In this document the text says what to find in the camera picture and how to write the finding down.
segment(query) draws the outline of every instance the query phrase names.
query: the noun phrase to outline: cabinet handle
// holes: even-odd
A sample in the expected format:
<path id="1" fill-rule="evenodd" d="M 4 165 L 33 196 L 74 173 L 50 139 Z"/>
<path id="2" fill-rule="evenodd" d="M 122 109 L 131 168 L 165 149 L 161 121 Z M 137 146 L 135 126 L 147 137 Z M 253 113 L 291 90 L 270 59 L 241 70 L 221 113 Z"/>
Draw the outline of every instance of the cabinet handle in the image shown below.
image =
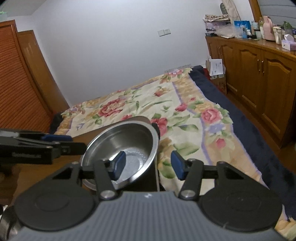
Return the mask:
<path id="1" fill-rule="evenodd" d="M 262 67 L 261 67 L 262 73 L 264 73 L 264 61 L 261 61 L 261 64 L 262 64 Z"/>
<path id="2" fill-rule="evenodd" d="M 259 71 L 259 73 L 260 73 L 260 66 L 259 66 L 259 62 L 260 62 L 260 60 L 258 59 L 258 60 L 257 60 L 257 68 L 258 68 L 258 71 Z"/>

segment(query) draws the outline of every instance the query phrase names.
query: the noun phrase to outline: plastic bottle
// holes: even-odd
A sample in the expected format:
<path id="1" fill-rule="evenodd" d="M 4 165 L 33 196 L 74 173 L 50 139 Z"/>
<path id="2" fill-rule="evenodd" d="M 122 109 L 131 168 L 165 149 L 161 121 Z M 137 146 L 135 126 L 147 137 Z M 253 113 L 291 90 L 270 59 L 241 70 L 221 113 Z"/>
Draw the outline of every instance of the plastic bottle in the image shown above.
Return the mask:
<path id="1" fill-rule="evenodd" d="M 260 17 L 260 19 L 259 19 L 259 21 L 258 21 L 258 24 L 259 24 L 259 27 L 260 27 L 261 37 L 262 37 L 263 39 L 265 39 L 264 31 L 263 31 L 263 24 L 264 24 L 264 19 L 263 19 L 263 17 Z"/>

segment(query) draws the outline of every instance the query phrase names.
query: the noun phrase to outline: white container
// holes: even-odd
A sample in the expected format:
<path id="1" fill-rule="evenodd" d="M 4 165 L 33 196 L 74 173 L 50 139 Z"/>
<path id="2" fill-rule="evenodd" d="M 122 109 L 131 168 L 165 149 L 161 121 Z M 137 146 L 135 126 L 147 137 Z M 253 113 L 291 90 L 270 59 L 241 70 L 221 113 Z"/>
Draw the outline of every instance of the white container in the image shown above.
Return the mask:
<path id="1" fill-rule="evenodd" d="M 265 37 L 264 37 L 264 31 L 263 31 L 263 26 L 260 26 L 260 32 L 261 32 L 262 38 L 265 39 Z"/>
<path id="2" fill-rule="evenodd" d="M 282 29 L 281 27 L 273 27 L 273 31 L 274 31 L 274 37 L 276 39 L 276 43 L 281 45 L 281 41 L 282 41 Z"/>

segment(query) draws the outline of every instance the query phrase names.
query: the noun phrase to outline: ceiling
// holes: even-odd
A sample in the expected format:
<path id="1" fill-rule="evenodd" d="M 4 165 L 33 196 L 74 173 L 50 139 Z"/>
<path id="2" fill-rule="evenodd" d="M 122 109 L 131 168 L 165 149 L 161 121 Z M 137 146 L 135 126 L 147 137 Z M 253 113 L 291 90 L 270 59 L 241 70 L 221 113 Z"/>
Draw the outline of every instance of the ceiling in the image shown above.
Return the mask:
<path id="1" fill-rule="evenodd" d="M 46 0 L 6 0 L 0 11 L 7 12 L 7 17 L 26 16 L 34 13 Z"/>

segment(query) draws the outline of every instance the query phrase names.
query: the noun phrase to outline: wooden door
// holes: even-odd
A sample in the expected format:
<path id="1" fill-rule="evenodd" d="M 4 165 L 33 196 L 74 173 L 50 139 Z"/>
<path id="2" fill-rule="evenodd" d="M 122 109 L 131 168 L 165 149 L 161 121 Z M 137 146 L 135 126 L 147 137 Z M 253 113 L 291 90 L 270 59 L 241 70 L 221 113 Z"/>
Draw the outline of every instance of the wooden door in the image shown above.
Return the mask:
<path id="1" fill-rule="evenodd" d="M 48 131 L 52 113 L 27 69 L 15 21 L 0 23 L 0 128 Z"/>
<path id="2" fill-rule="evenodd" d="M 246 45 L 237 45 L 240 91 L 239 96 L 254 111 L 258 111 L 261 76 L 261 50 Z"/>
<path id="3" fill-rule="evenodd" d="M 32 77 L 51 110 L 57 113 L 68 109 L 69 105 L 47 67 L 33 30 L 18 32 L 17 37 Z"/>
<path id="4" fill-rule="evenodd" d="M 236 44 L 231 42 L 221 41 L 221 45 L 218 48 L 220 58 L 223 60 L 223 64 L 226 67 L 226 82 L 230 91 L 236 95 L 239 90 L 239 76 L 237 73 L 237 50 Z"/>
<path id="5" fill-rule="evenodd" d="M 288 125 L 296 90 L 296 62 L 262 51 L 263 81 L 260 88 L 260 114 L 280 138 Z"/>
<path id="6" fill-rule="evenodd" d="M 207 46 L 212 59 L 220 58 L 218 51 L 218 41 L 215 38 L 207 38 Z"/>

